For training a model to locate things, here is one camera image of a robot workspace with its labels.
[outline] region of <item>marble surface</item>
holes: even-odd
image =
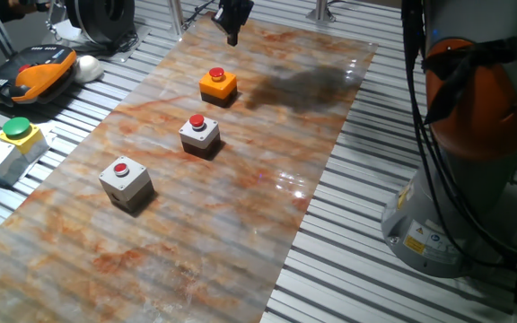
[[[201,18],[0,227],[0,322],[259,321],[375,45],[253,20],[225,42]],[[200,99],[216,66],[229,109]],[[212,161],[182,151],[195,113]],[[120,155],[157,192],[138,214],[98,181]]]

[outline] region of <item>black cable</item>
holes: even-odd
[[[411,72],[411,73],[407,72],[407,77],[412,79],[412,82],[414,82],[414,77],[412,76],[412,73],[413,72]],[[433,183],[433,180],[432,180],[432,175],[430,174],[430,167],[428,166],[428,160],[426,159],[425,150],[424,150],[424,147],[422,146],[422,137],[421,137],[421,134],[420,134],[420,132],[421,132],[420,124],[423,125],[423,123],[422,123],[422,117],[419,114],[420,111],[418,110],[418,106],[417,106],[417,102],[416,102],[416,95],[413,95],[413,93],[414,93],[414,84],[412,86],[409,84],[408,87],[411,88],[410,93],[411,93],[411,96],[414,97],[414,98],[412,98],[412,101],[413,101],[412,105],[413,105],[413,115],[414,115],[414,121],[415,121],[415,135],[416,135],[416,140],[417,140],[417,143],[418,143],[418,150],[420,151],[420,157],[422,159],[422,164],[423,164],[424,169],[425,169],[426,180],[428,182],[428,187],[430,188],[430,195],[431,195],[432,201],[434,203],[434,208],[436,209],[436,213],[438,214],[438,218],[440,220],[440,225],[443,228],[444,234],[446,235],[446,237],[448,238],[448,240],[450,241],[452,246],[454,246],[454,248],[456,250],[458,250],[458,252],[464,258],[466,258],[467,260],[470,260],[470,261],[472,261],[474,263],[477,263],[479,265],[482,265],[482,266],[505,267],[504,264],[494,264],[494,263],[489,263],[489,262],[481,261],[481,260],[478,260],[478,259],[474,258],[469,253],[467,253],[458,244],[458,242],[456,242],[454,237],[451,235],[450,230],[448,229],[448,226],[446,224],[446,221],[443,218],[443,212],[442,212],[442,210],[440,208],[440,204],[438,202],[438,197],[436,196],[436,192],[434,190],[434,183]]]
[[[113,51],[114,53],[126,53],[139,41],[139,35],[136,31],[130,31],[128,34],[122,37],[123,40],[119,42],[118,47]]]
[[[332,5],[332,4],[355,4],[355,3],[352,3],[349,1],[344,1],[344,0],[332,0],[327,3],[327,5]]]
[[[490,246],[492,247],[500,256],[508,259],[510,262],[517,262],[517,250],[512,247],[506,246],[499,239],[495,238],[490,234],[481,223],[478,222],[478,218],[475,216],[474,212],[472,212],[472,207],[469,205],[468,200],[461,194],[460,189],[452,180],[452,176],[448,171],[443,157],[440,153],[440,149],[437,146],[436,141],[433,136],[433,144],[435,147],[435,151],[428,140],[426,135],[425,126],[422,122],[422,117],[420,116],[419,110],[417,111],[417,121],[418,126],[422,132],[422,136],[425,138],[426,147],[428,148],[428,152],[432,157],[434,167],[436,168],[437,173],[440,176],[441,183],[443,184],[444,193],[446,193],[447,197],[450,199],[452,205],[459,212],[460,216],[464,218],[464,220],[472,226],[472,228],[477,232],[477,234]]]
[[[190,16],[188,17],[186,20],[185,20],[185,23],[191,23],[193,22],[199,13],[201,13],[203,10],[205,10],[205,8],[207,8],[210,4],[212,4],[215,0],[211,0],[209,2],[207,2],[206,4],[202,4],[202,5],[199,5],[199,6],[196,6],[195,7],[195,12]]]

